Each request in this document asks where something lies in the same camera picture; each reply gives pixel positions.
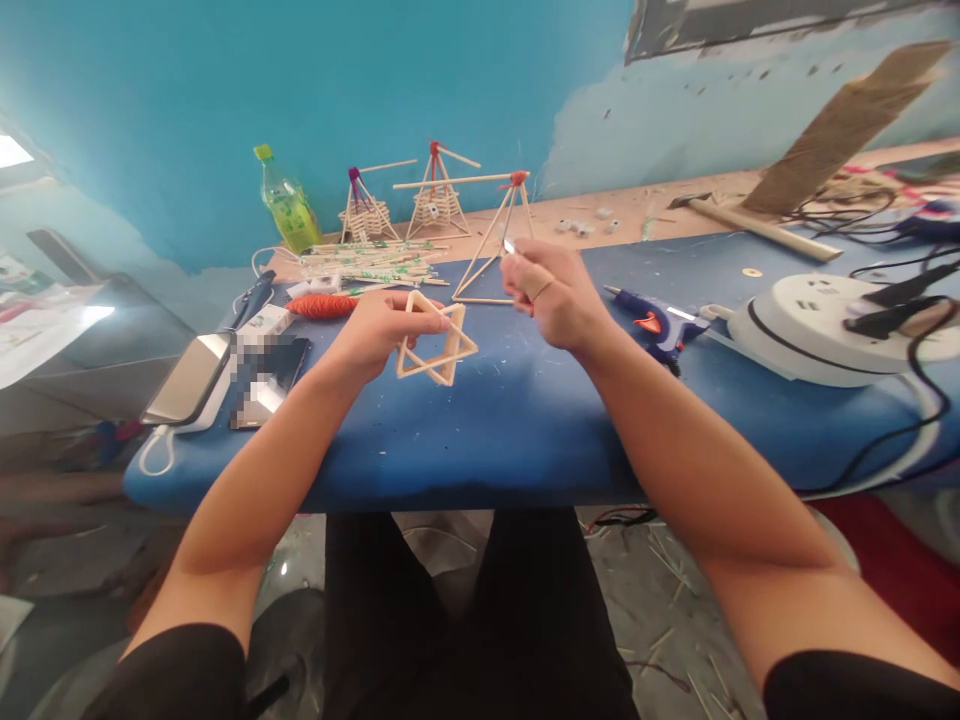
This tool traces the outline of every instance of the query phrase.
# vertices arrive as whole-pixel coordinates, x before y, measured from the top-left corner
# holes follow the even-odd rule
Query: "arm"
[[[819,649],[960,688],[953,668],[847,568],[766,461],[616,325],[576,255],[537,242],[517,250],[503,261],[504,287],[590,376],[645,492],[710,582],[758,687],[783,658]],[[664,452],[678,444],[687,451]]]
[[[298,382],[210,488],[157,599],[124,655],[189,623],[230,630],[246,652],[264,568],[300,508],[327,448],[363,386],[404,337],[450,320],[406,313],[406,293],[364,295],[320,361]]]

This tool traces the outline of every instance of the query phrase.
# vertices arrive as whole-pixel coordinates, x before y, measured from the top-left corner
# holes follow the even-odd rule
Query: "black pants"
[[[389,514],[327,518],[325,720],[636,717],[573,509],[500,510],[446,614]]]

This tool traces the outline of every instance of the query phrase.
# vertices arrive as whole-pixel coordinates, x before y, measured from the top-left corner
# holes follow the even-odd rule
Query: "person's left hand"
[[[368,383],[383,372],[397,343],[407,337],[413,349],[418,335],[439,335],[450,329],[446,315],[406,312],[407,295],[393,290],[365,293],[347,324],[324,353],[323,364],[337,367]],[[437,308],[443,305],[433,302]]]

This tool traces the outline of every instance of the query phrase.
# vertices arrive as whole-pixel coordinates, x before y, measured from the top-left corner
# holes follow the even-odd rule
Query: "purple thread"
[[[364,207],[367,210],[370,210],[370,204],[367,202],[366,197],[361,197],[360,188],[357,185],[358,180],[362,180],[360,177],[360,171],[357,168],[350,168],[347,170],[347,175],[350,177],[350,187],[353,188],[353,211],[356,213],[360,212],[360,200],[363,200]]]

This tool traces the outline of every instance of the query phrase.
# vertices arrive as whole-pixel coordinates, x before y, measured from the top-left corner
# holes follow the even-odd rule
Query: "blue wall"
[[[51,224],[207,330],[251,282],[252,251],[278,239],[254,145],[273,146],[328,232],[351,165],[420,158],[367,177],[409,217],[413,193],[390,185],[420,179],[433,139],[484,172],[532,171],[540,197],[693,177],[775,161],[891,50],[960,38],[960,10],[932,7],[624,67],[633,7],[4,0],[0,111],[62,183],[0,197],[0,246]],[[878,142],[960,134],[958,55]],[[462,200],[490,207],[496,186]]]
[[[300,178],[326,231],[338,227],[349,166],[425,162],[431,139],[490,171],[535,169],[571,90],[621,60],[631,9],[7,0],[0,107],[158,255],[188,272],[239,267],[275,238],[254,145],[270,143]],[[369,187],[386,196],[422,173],[382,172]],[[484,207],[495,188],[464,195]],[[396,216],[411,197],[388,197]]]

